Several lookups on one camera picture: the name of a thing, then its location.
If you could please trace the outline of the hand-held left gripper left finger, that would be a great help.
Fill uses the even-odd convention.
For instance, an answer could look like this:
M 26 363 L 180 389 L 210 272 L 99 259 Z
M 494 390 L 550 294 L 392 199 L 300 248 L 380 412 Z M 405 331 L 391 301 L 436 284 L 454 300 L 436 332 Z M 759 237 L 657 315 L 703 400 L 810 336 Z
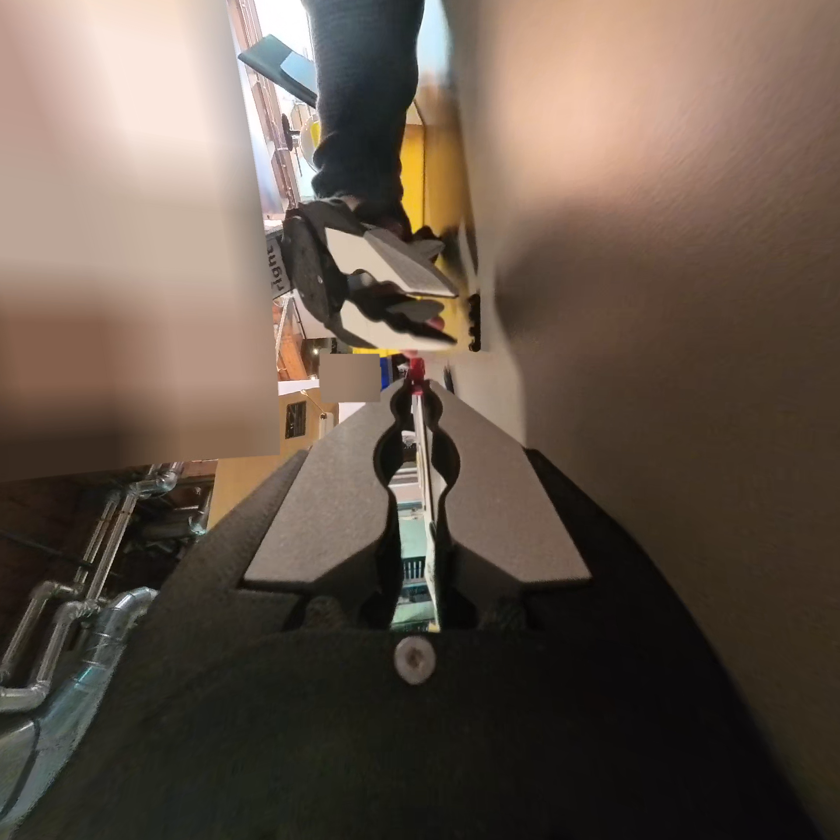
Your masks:
M 410 385 L 389 386 L 306 453 L 247 568 L 250 589 L 336 599 L 353 623 L 390 625 L 403 586 L 397 503 Z

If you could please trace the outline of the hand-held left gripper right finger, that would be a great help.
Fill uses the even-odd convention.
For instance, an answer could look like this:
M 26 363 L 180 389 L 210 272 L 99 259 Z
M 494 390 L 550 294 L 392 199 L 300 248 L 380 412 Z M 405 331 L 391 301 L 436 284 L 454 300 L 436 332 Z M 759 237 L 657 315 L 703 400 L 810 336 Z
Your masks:
M 588 585 L 592 573 L 524 447 L 442 385 L 427 385 L 435 503 L 428 565 L 440 625 L 504 602 Z

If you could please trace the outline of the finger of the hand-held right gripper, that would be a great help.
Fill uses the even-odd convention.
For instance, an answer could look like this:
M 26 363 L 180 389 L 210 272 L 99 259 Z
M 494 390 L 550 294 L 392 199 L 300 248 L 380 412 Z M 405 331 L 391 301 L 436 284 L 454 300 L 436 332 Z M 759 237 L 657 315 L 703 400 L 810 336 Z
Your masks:
M 458 297 L 456 285 L 435 265 L 444 247 L 438 238 L 407 243 L 380 227 L 367 227 L 358 234 L 327 226 L 328 251 L 344 275 L 362 272 L 408 295 Z
M 339 320 L 342 330 L 354 340 L 378 350 L 444 350 L 457 344 L 456 339 L 440 330 L 427 329 L 424 335 L 418 334 L 426 324 L 419 324 L 412 331 L 371 320 L 353 303 L 343 304 Z

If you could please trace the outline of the yellow plastic bin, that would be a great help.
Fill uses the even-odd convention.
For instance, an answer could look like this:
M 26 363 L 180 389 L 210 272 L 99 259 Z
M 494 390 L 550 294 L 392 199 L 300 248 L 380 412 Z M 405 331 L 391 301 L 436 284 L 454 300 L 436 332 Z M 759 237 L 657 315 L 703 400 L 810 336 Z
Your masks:
M 465 149 L 459 125 L 408 123 L 401 150 L 403 205 L 413 228 L 428 226 L 444 241 L 436 267 L 458 293 L 444 301 L 444 330 L 456 339 L 454 352 L 466 354 L 470 333 L 469 298 L 477 292 L 477 257 Z

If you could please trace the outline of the silver ventilation ducts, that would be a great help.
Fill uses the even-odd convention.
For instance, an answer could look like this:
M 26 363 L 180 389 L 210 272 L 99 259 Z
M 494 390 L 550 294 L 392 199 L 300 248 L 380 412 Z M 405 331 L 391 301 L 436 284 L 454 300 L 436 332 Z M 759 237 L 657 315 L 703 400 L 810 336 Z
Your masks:
M 106 684 L 125 638 L 206 532 L 217 462 L 2 484 L 2 728 Z

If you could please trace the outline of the wooden book stand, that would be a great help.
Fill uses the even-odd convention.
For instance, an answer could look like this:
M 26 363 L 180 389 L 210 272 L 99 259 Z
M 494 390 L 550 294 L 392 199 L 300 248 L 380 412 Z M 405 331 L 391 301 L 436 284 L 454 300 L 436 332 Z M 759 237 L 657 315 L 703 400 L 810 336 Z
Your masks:
M 279 395 L 278 403 L 277 441 L 269 454 L 218 460 L 208 529 L 293 455 L 329 434 L 340 419 L 339 405 L 324 400 L 318 387 Z

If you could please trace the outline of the person's right forearm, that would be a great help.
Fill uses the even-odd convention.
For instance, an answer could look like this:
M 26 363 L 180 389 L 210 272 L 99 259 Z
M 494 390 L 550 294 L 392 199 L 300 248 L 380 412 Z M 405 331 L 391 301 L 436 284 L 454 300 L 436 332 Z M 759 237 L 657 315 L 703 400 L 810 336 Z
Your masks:
M 308 1 L 318 84 L 317 198 L 353 199 L 367 224 L 407 218 L 401 149 L 417 90 L 423 1 Z

